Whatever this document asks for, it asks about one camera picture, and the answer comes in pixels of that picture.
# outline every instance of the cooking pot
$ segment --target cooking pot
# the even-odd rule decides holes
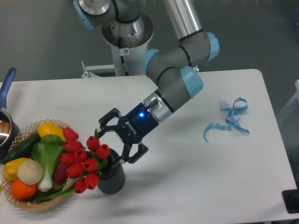
[[[18,126],[6,112],[7,93],[14,79],[15,73],[15,68],[10,68],[8,70],[0,89],[0,160],[7,155],[12,142],[20,132]]]

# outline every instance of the tulip bouquet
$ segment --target tulip bouquet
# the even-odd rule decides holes
[[[50,195],[36,197],[37,202],[47,201],[56,197],[65,196],[70,193],[83,193],[86,189],[94,189],[100,176],[108,167],[107,157],[110,149],[106,144],[100,144],[96,136],[90,136],[87,141],[87,149],[78,141],[79,135],[71,128],[64,129],[66,142],[64,143],[65,153],[59,155],[61,167],[65,167],[63,172],[67,178],[76,179],[69,188],[55,192]]]

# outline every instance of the garlic bulb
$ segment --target garlic bulb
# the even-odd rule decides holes
[[[42,179],[43,167],[34,160],[28,160],[19,166],[17,175],[23,183],[33,185]]]

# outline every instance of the bok choy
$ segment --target bok choy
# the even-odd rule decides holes
[[[59,164],[58,156],[64,152],[64,140],[54,134],[44,136],[36,143],[31,152],[31,158],[43,167],[43,178],[37,184],[41,192],[53,187],[53,173]]]

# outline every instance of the wicker basket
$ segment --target wicker basket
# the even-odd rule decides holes
[[[56,124],[61,128],[69,127],[67,124],[65,124],[64,122],[62,122],[60,120],[47,119],[47,120],[37,121],[36,123],[33,123],[30,126],[27,126],[25,129],[22,130],[22,132],[20,132],[18,134],[18,136],[15,138],[15,140],[12,143],[9,150],[12,150],[16,145],[18,145],[21,141],[25,140],[27,137],[31,136],[32,134],[37,133],[38,127],[42,123],[45,123],[45,122]],[[20,208],[20,209],[27,210],[27,211],[37,211],[37,210],[49,208],[49,207],[55,205],[56,203],[58,203],[62,199],[62,197],[58,197],[58,198],[55,198],[53,200],[50,200],[48,202],[43,202],[43,203],[37,203],[34,201],[31,201],[31,202],[19,201],[19,200],[14,199],[13,196],[10,194],[11,185],[12,185],[13,181],[7,180],[4,177],[1,180],[2,180],[2,183],[1,183],[2,190],[4,192],[4,195],[6,196],[6,200],[8,200],[9,203],[13,204],[16,208]],[[64,189],[70,187],[72,184],[73,184],[73,179],[68,179],[64,186]]]

